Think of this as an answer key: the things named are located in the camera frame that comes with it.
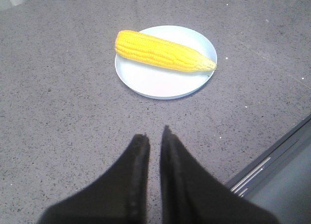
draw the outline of yellow corn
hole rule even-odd
[[[136,31],[120,31],[115,50],[125,58],[167,69],[185,72],[216,69],[214,61],[192,48]]]

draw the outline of countertop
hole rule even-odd
[[[0,12],[0,223],[42,211],[103,174],[134,134],[151,143],[148,223],[161,223],[169,125],[227,182],[311,112],[311,0],[31,0]],[[197,92],[156,100],[114,67],[120,30],[206,36],[218,67]]]

